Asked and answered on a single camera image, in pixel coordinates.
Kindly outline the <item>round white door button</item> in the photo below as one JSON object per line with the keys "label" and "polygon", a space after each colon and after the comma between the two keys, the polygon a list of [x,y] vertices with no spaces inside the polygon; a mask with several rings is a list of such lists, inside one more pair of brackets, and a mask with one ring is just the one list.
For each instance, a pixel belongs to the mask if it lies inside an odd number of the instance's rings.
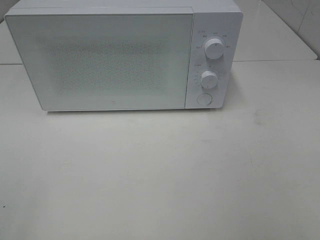
{"label": "round white door button", "polygon": [[213,101],[213,97],[208,93],[203,93],[197,97],[197,103],[201,106],[209,106]]}

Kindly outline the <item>white microwave door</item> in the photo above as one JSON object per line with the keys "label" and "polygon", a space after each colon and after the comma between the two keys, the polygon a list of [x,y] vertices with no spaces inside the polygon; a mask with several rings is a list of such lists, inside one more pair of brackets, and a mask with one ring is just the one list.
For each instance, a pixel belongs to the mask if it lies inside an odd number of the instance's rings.
{"label": "white microwave door", "polygon": [[193,16],[6,18],[45,111],[181,109]]}

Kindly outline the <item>white upper power knob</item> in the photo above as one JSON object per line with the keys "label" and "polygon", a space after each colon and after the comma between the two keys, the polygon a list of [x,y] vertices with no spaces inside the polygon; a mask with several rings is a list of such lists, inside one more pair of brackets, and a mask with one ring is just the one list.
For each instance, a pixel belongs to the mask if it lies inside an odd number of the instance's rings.
{"label": "white upper power knob", "polygon": [[214,36],[204,43],[204,53],[208,59],[216,60],[224,55],[225,42],[222,38]]}

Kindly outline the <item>white microwave oven body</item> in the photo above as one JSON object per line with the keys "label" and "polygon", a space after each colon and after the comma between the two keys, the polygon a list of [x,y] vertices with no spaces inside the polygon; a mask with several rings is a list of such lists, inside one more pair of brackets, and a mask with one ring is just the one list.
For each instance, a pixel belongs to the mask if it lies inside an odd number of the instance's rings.
{"label": "white microwave oven body", "polygon": [[[185,14],[192,15],[192,27],[184,107],[95,111],[220,108],[223,106],[228,88],[243,20],[242,11],[232,0],[21,0],[4,15],[4,20],[10,32],[6,20],[8,16]],[[220,37],[225,43],[224,54],[218,59],[209,59],[205,55],[204,44],[212,37]],[[218,83],[214,88],[202,88],[201,74],[205,71],[217,74]],[[199,105],[197,98],[201,94],[210,94],[212,103],[208,106]]]}

